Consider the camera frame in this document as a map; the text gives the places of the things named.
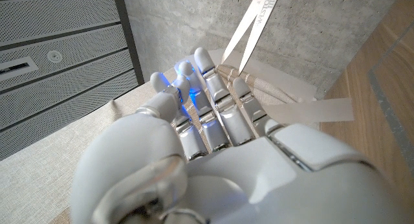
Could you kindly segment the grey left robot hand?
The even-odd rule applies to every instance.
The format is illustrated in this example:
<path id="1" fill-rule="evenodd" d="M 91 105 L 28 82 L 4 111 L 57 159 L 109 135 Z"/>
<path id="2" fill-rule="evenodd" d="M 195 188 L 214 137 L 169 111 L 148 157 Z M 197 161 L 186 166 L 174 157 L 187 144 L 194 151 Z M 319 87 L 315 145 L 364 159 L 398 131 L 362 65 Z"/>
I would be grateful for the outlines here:
<path id="1" fill-rule="evenodd" d="M 198 48 L 174 82 L 83 153 L 73 223 L 412 223 L 391 184 L 349 145 L 272 119 L 246 82 L 231 95 Z"/>

